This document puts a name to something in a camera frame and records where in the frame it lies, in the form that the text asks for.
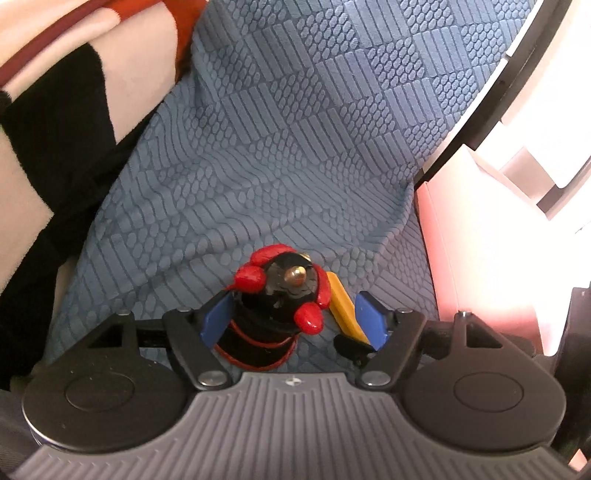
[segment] small toy figure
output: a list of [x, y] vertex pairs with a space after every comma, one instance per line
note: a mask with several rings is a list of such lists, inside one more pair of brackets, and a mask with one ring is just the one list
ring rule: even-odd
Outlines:
[[261, 248], [234, 275], [234, 318], [216, 350], [230, 363], [255, 371], [283, 364], [300, 333], [322, 331], [330, 306], [326, 272], [307, 254], [277, 244]]

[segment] striped blanket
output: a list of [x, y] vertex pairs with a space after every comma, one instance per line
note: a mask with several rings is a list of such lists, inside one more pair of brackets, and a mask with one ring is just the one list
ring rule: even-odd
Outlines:
[[0, 386], [41, 356], [57, 269], [81, 250], [148, 117], [188, 66], [204, 5], [0, 2]]

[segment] metal screw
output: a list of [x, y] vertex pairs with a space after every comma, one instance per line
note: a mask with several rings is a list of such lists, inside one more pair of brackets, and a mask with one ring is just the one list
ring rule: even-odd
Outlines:
[[386, 372], [371, 370], [361, 375], [361, 381], [370, 387], [383, 387], [388, 385], [392, 379]]
[[228, 377], [221, 370], [209, 370], [199, 375], [197, 380], [205, 387], [219, 387], [226, 383], [227, 379]]

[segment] blue clamp jaw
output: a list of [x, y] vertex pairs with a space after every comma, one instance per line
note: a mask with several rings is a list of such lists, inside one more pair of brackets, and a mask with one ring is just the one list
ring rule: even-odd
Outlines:
[[376, 350], [384, 346], [396, 325], [394, 311], [387, 309], [368, 291], [360, 291], [355, 297], [355, 320]]

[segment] red ring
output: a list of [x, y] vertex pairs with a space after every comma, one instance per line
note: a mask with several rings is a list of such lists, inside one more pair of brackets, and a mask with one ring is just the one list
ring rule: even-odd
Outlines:
[[224, 350], [222, 350], [222, 348], [218, 344], [215, 344], [214, 348], [216, 349], [216, 352], [218, 352], [222, 357], [224, 357], [228, 362], [230, 362], [232, 365], [235, 365], [236, 367], [242, 368], [243, 370], [251, 370], [253, 372], [267, 372], [267, 371], [273, 370], [274, 368], [277, 368], [280, 365], [283, 365], [285, 362], [287, 362], [287, 359], [290, 357], [290, 355], [296, 349], [296, 345], [297, 345], [297, 338], [295, 339], [295, 341], [291, 345], [290, 349], [287, 351], [287, 353], [283, 357], [281, 357], [274, 364], [267, 365], [266, 367], [252, 367], [251, 365], [244, 364], [240, 360], [236, 360], [232, 355], [230, 355], [229, 353], [226, 353]]
[[246, 333], [244, 333], [242, 330], [240, 330], [240, 327], [236, 324], [236, 322], [234, 322], [234, 320], [230, 320], [230, 326], [232, 327], [232, 330], [234, 330], [238, 336], [244, 340], [246, 343], [250, 343], [251, 345], [260, 347], [260, 348], [279, 348], [280, 346], [284, 346], [287, 342], [289, 342], [292, 338], [293, 335], [286, 338], [285, 340], [282, 340], [281, 342], [272, 342], [272, 343], [263, 343], [263, 342], [259, 342], [255, 339], [250, 338]]

